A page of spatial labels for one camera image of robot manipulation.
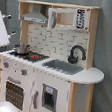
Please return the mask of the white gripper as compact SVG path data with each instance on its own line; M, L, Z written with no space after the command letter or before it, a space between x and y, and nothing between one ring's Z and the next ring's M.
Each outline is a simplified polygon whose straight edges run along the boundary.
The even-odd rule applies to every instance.
M0 11L0 47L1 46L5 47L9 44L9 38L4 24L5 23L2 18L2 13Z

